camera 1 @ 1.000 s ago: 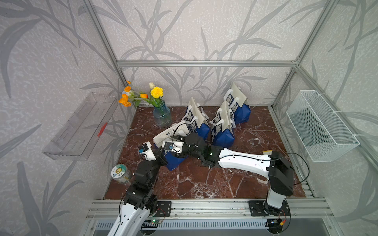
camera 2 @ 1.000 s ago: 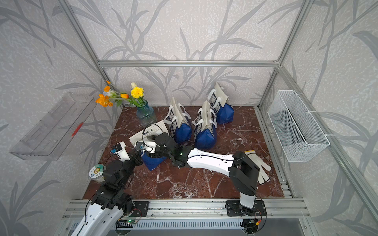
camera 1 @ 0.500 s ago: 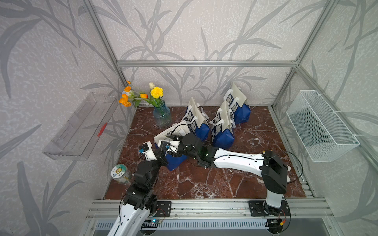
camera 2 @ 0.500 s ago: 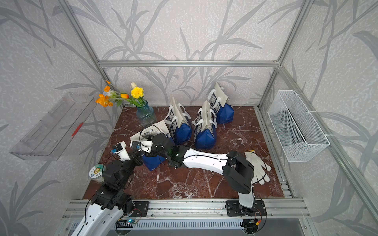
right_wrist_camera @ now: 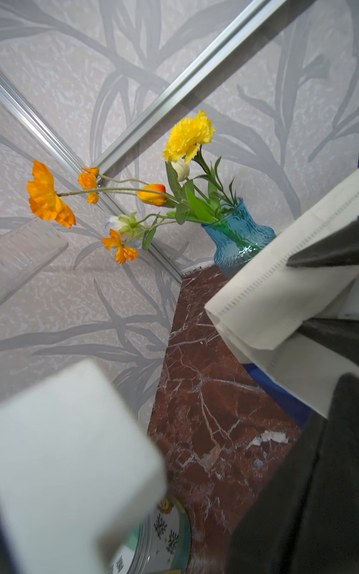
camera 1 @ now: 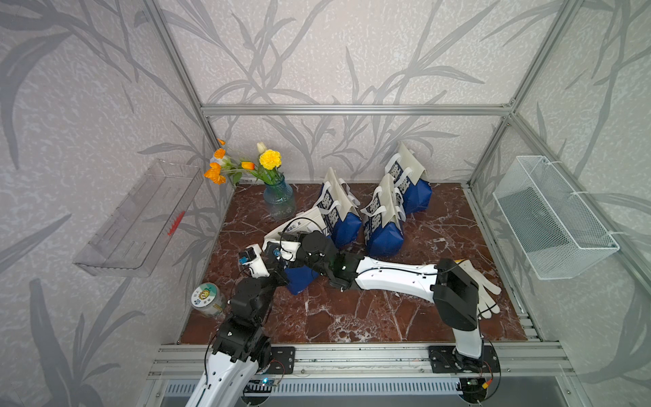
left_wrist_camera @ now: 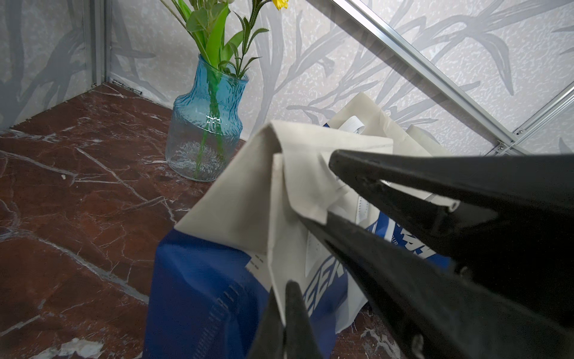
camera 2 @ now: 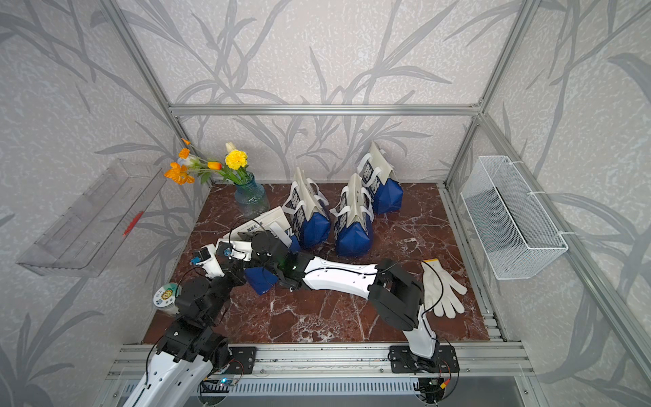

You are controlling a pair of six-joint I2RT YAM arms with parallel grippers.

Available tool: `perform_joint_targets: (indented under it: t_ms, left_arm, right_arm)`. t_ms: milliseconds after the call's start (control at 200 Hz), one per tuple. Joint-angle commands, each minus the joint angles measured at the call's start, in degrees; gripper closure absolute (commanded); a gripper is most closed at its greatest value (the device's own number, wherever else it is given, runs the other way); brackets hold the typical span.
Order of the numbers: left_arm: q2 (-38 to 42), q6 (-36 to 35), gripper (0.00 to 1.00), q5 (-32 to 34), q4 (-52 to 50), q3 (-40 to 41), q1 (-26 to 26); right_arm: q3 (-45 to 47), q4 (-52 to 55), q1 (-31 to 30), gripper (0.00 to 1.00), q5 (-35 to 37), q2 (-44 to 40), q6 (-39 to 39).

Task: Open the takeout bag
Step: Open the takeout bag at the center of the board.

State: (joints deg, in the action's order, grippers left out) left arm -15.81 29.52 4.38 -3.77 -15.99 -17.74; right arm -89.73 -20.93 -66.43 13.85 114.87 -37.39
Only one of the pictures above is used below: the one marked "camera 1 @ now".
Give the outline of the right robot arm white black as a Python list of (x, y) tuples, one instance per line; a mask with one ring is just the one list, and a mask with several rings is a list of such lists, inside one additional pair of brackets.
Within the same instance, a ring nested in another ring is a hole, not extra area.
[(338, 250), (321, 232), (301, 233), (296, 261), (328, 278), (332, 287), (403, 293), (438, 308), (442, 321), (453, 330), (456, 354), (479, 361), (484, 342), (479, 332), (479, 285), (452, 259), (432, 265), (386, 262)]

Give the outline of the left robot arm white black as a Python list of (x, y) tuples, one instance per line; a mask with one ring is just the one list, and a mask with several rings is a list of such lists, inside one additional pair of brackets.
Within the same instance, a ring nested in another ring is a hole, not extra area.
[(279, 283), (266, 272), (262, 257), (247, 249), (239, 264), (250, 276), (237, 284), (231, 312), (218, 329), (203, 358), (203, 375), (188, 406), (233, 406), (250, 379), (271, 364), (271, 341), (264, 335), (264, 320)]

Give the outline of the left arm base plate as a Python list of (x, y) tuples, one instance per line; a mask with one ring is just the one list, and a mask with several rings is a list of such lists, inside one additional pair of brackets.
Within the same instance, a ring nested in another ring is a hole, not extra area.
[(263, 373), (266, 375), (291, 375), (296, 361), (294, 346), (271, 346), (270, 355), (264, 359), (269, 364)]

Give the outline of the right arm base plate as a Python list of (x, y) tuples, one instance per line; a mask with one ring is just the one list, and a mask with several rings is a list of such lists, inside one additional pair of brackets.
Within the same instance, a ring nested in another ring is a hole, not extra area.
[(499, 357), (491, 344), (483, 345), (478, 359), (461, 355), (454, 345), (432, 345), (427, 353), (433, 373), (490, 375), (501, 372)]

